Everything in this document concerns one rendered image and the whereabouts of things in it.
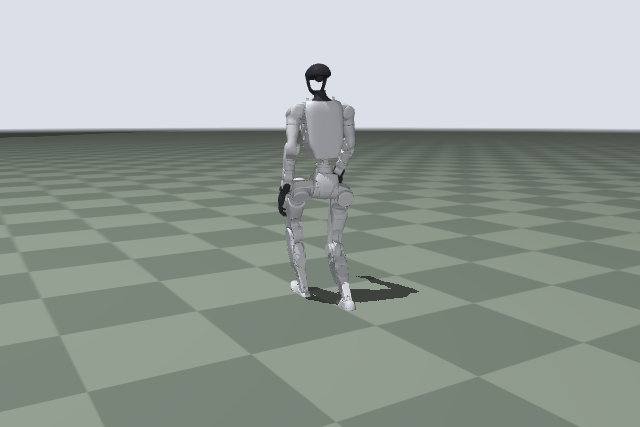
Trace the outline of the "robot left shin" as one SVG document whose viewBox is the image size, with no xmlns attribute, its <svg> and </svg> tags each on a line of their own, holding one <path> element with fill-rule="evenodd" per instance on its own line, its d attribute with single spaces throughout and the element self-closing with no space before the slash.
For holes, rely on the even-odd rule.
<svg viewBox="0 0 640 427">
<path fill-rule="evenodd" d="M 305 258 L 305 248 L 304 243 L 294 243 L 293 232 L 290 227 L 285 230 L 286 235 L 286 244 L 288 249 L 288 254 L 290 258 L 291 265 L 295 271 L 299 291 L 304 293 L 304 287 L 306 292 L 308 292 L 307 279 L 306 279 L 306 258 Z"/>
</svg>

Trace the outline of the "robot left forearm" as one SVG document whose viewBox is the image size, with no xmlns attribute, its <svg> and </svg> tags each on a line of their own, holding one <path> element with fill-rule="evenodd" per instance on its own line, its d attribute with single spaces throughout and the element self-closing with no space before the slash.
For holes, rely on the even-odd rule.
<svg viewBox="0 0 640 427">
<path fill-rule="evenodd" d="M 294 179 L 294 169 L 296 165 L 296 159 L 292 156 L 286 156 L 287 143 L 284 146 L 283 153 L 283 169 L 282 169 L 282 181 L 281 188 L 283 189 L 284 184 L 290 184 L 290 190 L 292 188 L 292 180 Z"/>
</svg>

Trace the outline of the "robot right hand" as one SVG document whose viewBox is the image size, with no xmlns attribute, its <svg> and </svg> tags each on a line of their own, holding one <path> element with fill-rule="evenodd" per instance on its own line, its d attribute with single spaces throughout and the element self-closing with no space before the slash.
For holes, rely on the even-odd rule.
<svg viewBox="0 0 640 427">
<path fill-rule="evenodd" d="M 336 166 L 334 167 L 334 170 L 335 170 L 335 168 L 336 168 Z M 336 173 L 334 173 L 334 170 L 333 170 L 333 174 L 336 174 Z M 339 183 L 342 183 L 342 180 L 343 180 L 342 176 L 343 176 L 344 172 L 345 172 L 345 169 L 343 170 L 341 176 L 338 175 Z"/>
</svg>

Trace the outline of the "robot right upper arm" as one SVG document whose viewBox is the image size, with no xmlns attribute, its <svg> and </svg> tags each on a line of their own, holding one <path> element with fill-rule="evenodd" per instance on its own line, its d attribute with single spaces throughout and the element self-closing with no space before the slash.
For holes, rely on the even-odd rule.
<svg viewBox="0 0 640 427">
<path fill-rule="evenodd" d="M 355 110 L 352 106 L 341 103 L 343 107 L 343 133 L 344 133 L 344 142 L 342 146 L 343 151 L 348 151 L 354 148 L 355 146 L 355 126 L 354 126 L 354 115 Z"/>
</svg>

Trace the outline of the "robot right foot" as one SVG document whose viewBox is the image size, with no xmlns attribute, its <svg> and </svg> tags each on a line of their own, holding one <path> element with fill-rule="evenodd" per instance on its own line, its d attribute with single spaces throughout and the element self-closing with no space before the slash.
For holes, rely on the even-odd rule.
<svg viewBox="0 0 640 427">
<path fill-rule="evenodd" d="M 347 301 L 343 302 L 342 298 L 337 300 L 336 303 L 341 306 L 344 310 L 353 311 L 356 310 L 355 303 L 347 297 Z"/>
</svg>

